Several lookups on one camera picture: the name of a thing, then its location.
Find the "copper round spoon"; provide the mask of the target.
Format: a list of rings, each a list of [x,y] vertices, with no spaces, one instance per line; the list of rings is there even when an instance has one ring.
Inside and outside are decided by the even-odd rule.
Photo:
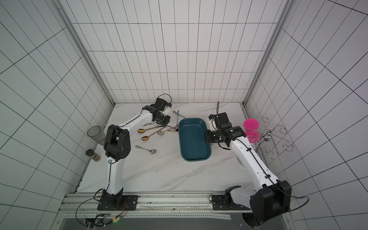
[[[159,129],[158,131],[156,131],[156,132],[154,132],[154,133],[152,133],[152,134],[148,135],[148,136],[143,136],[143,137],[141,138],[141,140],[142,140],[142,141],[147,141],[147,140],[149,140],[149,138],[150,138],[152,135],[154,135],[154,134],[158,133],[158,132],[159,132],[159,131],[161,131],[161,130],[162,130],[162,128],[161,128],[161,129]]]

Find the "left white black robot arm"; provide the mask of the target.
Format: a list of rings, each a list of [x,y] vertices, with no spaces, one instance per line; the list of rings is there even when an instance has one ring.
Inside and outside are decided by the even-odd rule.
[[[107,129],[105,144],[103,146],[105,155],[108,158],[108,181],[106,188],[102,190],[102,195],[97,207],[98,211],[118,211],[123,208],[135,210],[134,204],[137,200],[136,195],[123,195],[123,168],[125,158],[130,154],[130,137],[139,128],[153,121],[159,125],[166,126],[170,122],[169,106],[163,109],[153,105],[147,105],[130,120],[120,125],[110,125]]]

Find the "gold ornate handle spoon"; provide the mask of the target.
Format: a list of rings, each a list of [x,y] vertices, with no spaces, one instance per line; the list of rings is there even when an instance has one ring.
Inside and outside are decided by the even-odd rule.
[[[152,129],[156,129],[156,128],[160,128],[162,126],[158,125],[158,126],[153,126],[153,127],[149,127],[149,128],[140,128],[137,130],[138,133],[145,133],[148,130],[152,130]]]

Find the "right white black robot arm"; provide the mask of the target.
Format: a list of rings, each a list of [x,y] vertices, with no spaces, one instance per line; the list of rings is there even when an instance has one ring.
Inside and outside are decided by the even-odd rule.
[[[226,143],[251,176],[254,189],[232,186],[222,196],[213,196],[215,209],[251,210],[255,218],[265,222],[290,211],[291,186],[280,181],[262,162],[244,131],[239,127],[206,130],[207,143]]]

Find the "teal plastic storage box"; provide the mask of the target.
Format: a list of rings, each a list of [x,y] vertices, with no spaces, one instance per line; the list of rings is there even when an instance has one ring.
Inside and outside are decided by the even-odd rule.
[[[185,118],[179,122],[180,152],[188,162],[205,161],[211,156],[206,142],[207,125],[201,118]]]

